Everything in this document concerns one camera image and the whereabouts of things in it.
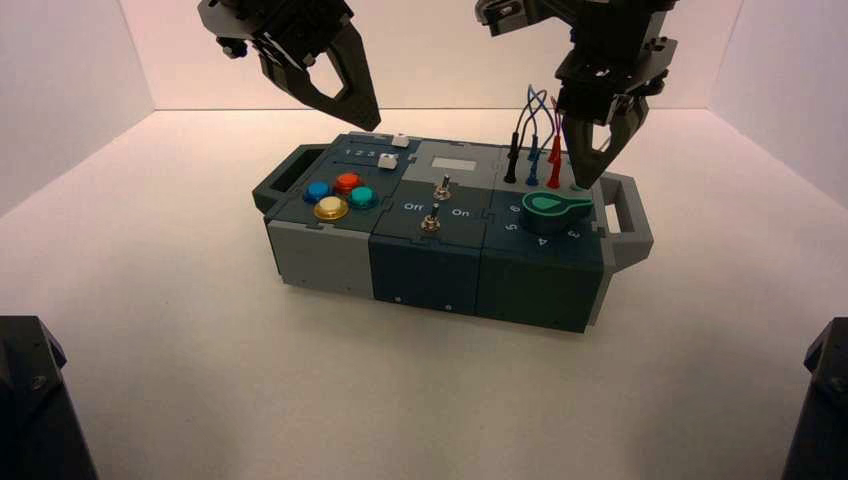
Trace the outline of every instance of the teal button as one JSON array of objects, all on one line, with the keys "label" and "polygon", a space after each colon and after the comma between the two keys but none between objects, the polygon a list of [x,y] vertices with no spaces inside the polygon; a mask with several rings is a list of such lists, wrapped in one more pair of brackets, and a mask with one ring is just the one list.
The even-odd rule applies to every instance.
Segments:
[{"label": "teal button", "polygon": [[350,206],[359,210],[374,208],[377,205],[377,192],[370,187],[357,187],[350,192]]}]

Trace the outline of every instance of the white wall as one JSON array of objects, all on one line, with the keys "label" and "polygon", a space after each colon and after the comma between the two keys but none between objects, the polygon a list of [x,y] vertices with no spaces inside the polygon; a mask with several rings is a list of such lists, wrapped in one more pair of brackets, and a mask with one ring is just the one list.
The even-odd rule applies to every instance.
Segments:
[{"label": "white wall", "polygon": [[[197,0],[121,0],[160,109],[301,108],[261,74],[255,54],[231,61],[201,25]],[[559,85],[570,49],[558,20],[492,39],[474,0],[349,0],[381,106],[518,107],[528,82]],[[681,41],[657,107],[706,108],[741,0],[684,0],[665,33]]]},{"label": "white wall", "polygon": [[153,109],[116,0],[2,7],[0,215]]},{"label": "white wall", "polygon": [[848,206],[846,21],[845,0],[746,0],[711,107]]}]

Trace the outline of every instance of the white table surface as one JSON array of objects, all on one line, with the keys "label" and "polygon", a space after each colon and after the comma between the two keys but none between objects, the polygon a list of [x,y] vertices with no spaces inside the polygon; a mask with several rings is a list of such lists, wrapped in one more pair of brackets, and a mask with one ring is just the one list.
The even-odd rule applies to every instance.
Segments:
[{"label": "white table surface", "polygon": [[[505,143],[512,111],[381,130]],[[654,111],[651,257],[586,336],[286,286],[250,192],[312,112],[160,112],[0,220],[104,479],[776,479],[848,313],[848,211],[705,111]]]}]

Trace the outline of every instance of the carrying handle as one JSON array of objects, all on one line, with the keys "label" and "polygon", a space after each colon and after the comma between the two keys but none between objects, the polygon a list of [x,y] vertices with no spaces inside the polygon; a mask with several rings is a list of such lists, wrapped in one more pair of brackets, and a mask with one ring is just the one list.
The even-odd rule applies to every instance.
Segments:
[{"label": "carrying handle", "polygon": [[318,157],[330,148],[326,145],[301,145],[283,163],[271,172],[258,187],[253,189],[253,202],[263,214],[285,197],[286,192],[298,181]]},{"label": "carrying handle", "polygon": [[608,233],[612,240],[616,271],[624,270],[648,258],[654,235],[636,181],[630,177],[605,173],[601,179],[604,204],[615,205],[621,233]]}]

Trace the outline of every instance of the metal toggle switch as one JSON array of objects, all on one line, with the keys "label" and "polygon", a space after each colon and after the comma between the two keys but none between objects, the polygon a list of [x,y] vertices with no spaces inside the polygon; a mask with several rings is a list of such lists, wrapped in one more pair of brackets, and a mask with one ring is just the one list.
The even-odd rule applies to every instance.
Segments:
[{"label": "metal toggle switch", "polygon": [[421,222],[421,230],[425,232],[438,232],[440,228],[442,228],[441,222],[439,222],[439,204],[434,203],[433,209],[430,210],[430,214],[424,217],[424,221]]},{"label": "metal toggle switch", "polygon": [[436,191],[433,193],[433,198],[440,202],[450,200],[450,175],[445,175],[442,184],[436,186]]}]

